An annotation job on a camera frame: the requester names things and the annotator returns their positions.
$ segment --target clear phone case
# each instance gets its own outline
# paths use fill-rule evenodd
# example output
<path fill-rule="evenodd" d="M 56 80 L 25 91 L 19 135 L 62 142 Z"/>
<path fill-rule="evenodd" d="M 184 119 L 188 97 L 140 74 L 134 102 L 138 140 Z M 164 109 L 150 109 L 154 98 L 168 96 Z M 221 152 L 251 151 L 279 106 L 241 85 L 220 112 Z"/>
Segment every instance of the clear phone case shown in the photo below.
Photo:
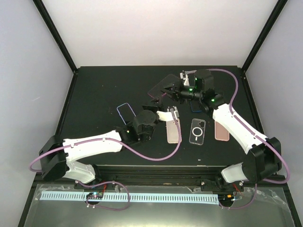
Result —
<path fill-rule="evenodd" d="M 206 121 L 194 118 L 191 122 L 189 142 L 202 145 L 204 142 Z"/>
<path fill-rule="evenodd" d="M 174 83 L 178 80 L 180 80 L 179 77 L 176 77 L 173 74 L 169 74 L 163 80 L 161 80 L 156 86 L 154 86 L 151 90 L 149 90 L 147 94 L 152 98 L 164 96 L 166 93 L 161 92 L 161 89 L 163 87 L 169 86 L 171 83 Z"/>
<path fill-rule="evenodd" d="M 181 129 L 180 120 L 177 119 L 177 121 L 178 121 L 179 128 Z M 168 143 L 178 143 L 179 133 L 178 133 L 178 129 L 176 127 L 175 121 L 166 122 L 166 133 L 167 133 L 167 142 Z"/>

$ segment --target black bracket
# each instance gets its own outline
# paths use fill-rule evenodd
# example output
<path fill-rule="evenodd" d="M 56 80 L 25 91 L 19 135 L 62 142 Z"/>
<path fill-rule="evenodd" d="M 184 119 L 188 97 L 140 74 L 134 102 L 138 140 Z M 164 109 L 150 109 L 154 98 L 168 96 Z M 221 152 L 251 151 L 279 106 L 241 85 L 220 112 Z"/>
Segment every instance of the black bracket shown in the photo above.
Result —
<path fill-rule="evenodd" d="M 244 191 L 244 188 L 240 185 L 240 182 L 223 184 L 221 181 L 218 180 L 218 176 L 219 175 L 217 175 L 214 180 L 201 178 L 201 191 L 233 193 L 234 191 L 236 191 L 236 188 L 233 186 L 233 184 L 237 186 L 237 189 L 239 191 Z"/>
<path fill-rule="evenodd" d="M 267 142 L 281 154 L 281 143 L 273 137 Z M 282 168 L 280 159 L 265 144 L 253 146 L 244 158 L 242 170 L 250 183 L 258 183 Z"/>
<path fill-rule="evenodd" d="M 39 151 L 39 156 L 49 150 L 62 147 L 63 139 L 61 136 L 52 136 Z M 63 177 L 67 170 L 66 157 L 64 150 L 54 152 L 40 160 L 42 177 L 45 181 L 54 181 Z"/>

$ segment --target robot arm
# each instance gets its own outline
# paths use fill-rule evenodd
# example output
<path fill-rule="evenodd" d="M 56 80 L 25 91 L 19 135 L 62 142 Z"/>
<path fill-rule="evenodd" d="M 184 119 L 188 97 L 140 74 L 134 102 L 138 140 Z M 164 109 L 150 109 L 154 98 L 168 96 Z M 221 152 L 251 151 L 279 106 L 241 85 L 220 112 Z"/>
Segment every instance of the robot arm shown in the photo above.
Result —
<path fill-rule="evenodd" d="M 53 136 L 40 150 L 39 155 L 45 152 L 64 146 L 65 149 L 48 155 L 40 160 L 42 177 L 46 181 L 56 180 L 61 177 L 90 183 L 95 179 L 100 180 L 98 168 L 95 165 L 85 165 L 77 160 L 107 152 L 119 152 L 123 146 L 115 141 L 105 138 L 122 141 L 128 145 L 148 141 L 151 139 L 154 128 L 159 122 L 173 121 L 173 115 L 179 118 L 176 107 L 169 112 L 162 111 L 161 98 L 152 100 L 149 104 L 143 105 L 144 110 L 128 122 L 124 127 L 108 133 L 86 137 L 81 139 L 61 139 Z"/>
<path fill-rule="evenodd" d="M 217 186 L 220 188 L 235 181 L 246 180 L 257 183 L 280 170 L 281 161 L 256 136 L 267 141 L 281 154 L 279 140 L 267 138 L 249 125 L 234 109 L 231 111 L 223 97 L 215 92 L 214 78 L 209 70 L 193 72 L 195 86 L 187 86 L 180 79 L 162 91 L 181 103 L 185 100 L 198 102 L 201 110 L 226 128 L 246 154 L 242 163 L 228 166 L 220 172 L 216 178 Z"/>

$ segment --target wire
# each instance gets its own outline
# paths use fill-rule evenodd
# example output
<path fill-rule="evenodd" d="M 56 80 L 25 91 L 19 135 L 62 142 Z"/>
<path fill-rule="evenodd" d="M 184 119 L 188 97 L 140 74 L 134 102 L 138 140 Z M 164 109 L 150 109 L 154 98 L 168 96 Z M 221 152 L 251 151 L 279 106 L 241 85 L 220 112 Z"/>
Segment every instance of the wire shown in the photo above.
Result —
<path fill-rule="evenodd" d="M 103 187 L 103 191 L 102 191 L 103 193 L 105 192 L 106 186 L 107 186 L 107 184 L 105 184 Z"/>
<path fill-rule="evenodd" d="M 241 195 L 243 195 L 243 193 L 238 189 L 238 187 L 236 186 L 235 183 L 233 183 L 232 185 L 233 185 L 233 187 L 234 187 Z"/>
<path fill-rule="evenodd" d="M 129 191 L 127 190 L 127 188 L 123 184 L 121 184 L 119 182 L 116 182 L 116 181 L 106 181 L 106 182 L 98 183 L 98 184 L 95 184 L 95 185 L 86 185 L 86 184 L 82 183 L 81 181 L 75 181 L 75 182 L 78 183 L 78 184 L 80 184 L 81 186 L 83 186 L 85 188 L 99 187 L 101 185 L 106 185 L 106 184 L 109 184 L 109 183 L 118 184 L 118 185 L 122 186 L 125 189 L 126 193 L 127 193 L 127 204 L 124 207 L 122 207 L 122 208 L 118 208 L 117 209 L 117 208 L 110 208 L 110 207 L 105 207 L 105 206 L 100 206 L 100 205 L 91 205 L 91 204 L 89 204 L 89 197 L 85 201 L 88 206 L 99 207 L 99 208 L 103 208 L 103 209 L 107 209 L 107 210 L 112 210 L 112 211 L 122 211 L 122 210 L 125 210 L 125 209 L 129 208 L 129 206 L 131 205 L 131 203 L 130 203 L 131 196 L 129 194 Z"/>
<path fill-rule="evenodd" d="M 89 142 L 94 142 L 94 141 L 100 141 L 100 140 L 110 140 L 110 141 L 114 141 L 114 142 L 117 142 L 119 144 L 121 144 L 122 146 L 124 146 L 125 148 L 127 148 L 128 150 L 130 150 L 131 152 L 133 152 L 134 154 L 140 156 L 141 158 L 144 158 L 144 159 L 147 159 L 147 160 L 150 160 L 150 161 L 164 161 L 166 159 L 169 159 L 170 157 L 172 157 L 179 149 L 180 147 L 180 144 L 181 144 L 181 141 L 182 141 L 182 135 L 181 135 L 181 129 L 179 127 L 179 124 L 178 124 L 178 121 L 175 117 L 175 115 L 173 114 L 173 119 L 175 121 L 175 124 L 177 126 L 177 130 L 178 130 L 178 144 L 176 146 L 176 148 L 174 149 L 173 152 L 171 152 L 169 155 L 165 156 L 165 157 L 161 157 L 161 158 L 152 158 L 152 157 L 147 157 L 143 154 L 140 154 L 138 151 L 132 149 L 130 146 L 128 146 L 127 144 L 119 141 L 119 140 L 116 140 L 116 139 L 113 139 L 113 138 L 96 138 L 96 139 L 89 139 L 89 140 L 84 140 L 84 141 L 80 141 L 80 142 L 77 142 L 75 143 L 74 145 L 77 146 L 77 145 L 80 145 L 80 144 L 84 144 L 84 143 L 89 143 Z M 63 150 L 65 148 L 70 148 L 71 145 L 66 145 L 66 146 L 63 146 L 63 147 L 59 147 L 59 148 L 55 148 L 55 149 L 52 149 L 52 150 L 49 150 L 47 152 L 45 152 L 44 154 L 38 156 L 37 158 L 35 158 L 30 164 L 29 164 L 29 170 L 30 171 L 33 171 L 33 172 L 41 172 L 42 170 L 41 169 L 33 169 L 33 165 L 34 163 L 36 163 L 38 160 L 44 158 L 45 156 L 48 156 L 56 151 L 59 151 L 59 150 Z"/>
<path fill-rule="evenodd" d="M 253 203 L 253 201 L 255 200 L 256 195 L 257 195 L 257 184 L 255 184 L 255 193 L 254 193 L 253 197 L 251 198 L 251 201 L 249 203 L 247 203 L 246 205 L 241 206 L 241 207 L 225 207 L 219 202 L 219 206 L 222 208 L 225 208 L 225 209 L 229 209 L 229 210 L 240 210 L 240 209 L 250 206 Z"/>
<path fill-rule="evenodd" d="M 238 83 L 238 80 L 236 78 L 236 76 L 232 73 L 232 72 L 229 72 L 227 70 L 223 70 L 223 69 L 208 69 L 210 71 L 220 71 L 220 72 L 225 72 L 229 75 L 231 75 L 233 77 L 233 79 L 235 80 L 235 83 L 236 83 L 236 88 L 235 88 L 235 91 L 232 95 L 232 98 L 231 98 L 231 101 L 229 103 L 229 110 L 230 112 L 233 114 L 234 111 L 232 109 L 232 104 L 233 104 L 233 101 L 238 93 L 238 87 L 239 87 L 239 83 Z M 263 140 L 261 137 L 259 137 L 258 135 L 255 134 L 254 131 L 252 131 L 243 121 L 241 121 L 241 119 L 234 115 L 234 118 L 246 129 L 248 130 L 253 136 L 256 137 L 256 139 L 260 140 L 263 144 L 265 144 L 265 146 L 267 146 L 272 152 L 274 152 L 274 154 L 280 159 L 280 161 L 283 163 L 284 167 L 285 167 L 285 170 L 286 170 L 286 178 L 285 180 L 283 181 L 274 181 L 274 180 L 270 180 L 270 179 L 263 179 L 263 181 L 267 181 L 267 182 L 271 182 L 271 183 L 278 183 L 278 184 L 282 184 L 282 183 L 286 183 L 289 181 L 290 179 L 290 169 L 287 165 L 287 163 L 285 162 L 285 160 L 282 158 L 282 156 L 279 154 L 279 152 L 274 149 L 269 143 L 267 143 L 265 140 Z"/>

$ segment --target white wall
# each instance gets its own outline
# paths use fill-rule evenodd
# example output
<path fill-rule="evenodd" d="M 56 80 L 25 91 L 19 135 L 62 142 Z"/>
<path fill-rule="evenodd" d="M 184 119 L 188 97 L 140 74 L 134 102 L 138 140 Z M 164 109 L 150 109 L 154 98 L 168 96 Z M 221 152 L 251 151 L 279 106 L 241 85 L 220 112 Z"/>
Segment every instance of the white wall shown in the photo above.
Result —
<path fill-rule="evenodd" d="M 17 226 L 72 72 L 31 0 L 0 4 L 0 226 Z"/>
<path fill-rule="evenodd" d="M 288 1 L 248 70 L 268 136 L 282 143 L 288 183 L 303 222 L 303 1 Z"/>
<path fill-rule="evenodd" d="M 277 0 L 43 2 L 77 67 L 241 67 Z"/>

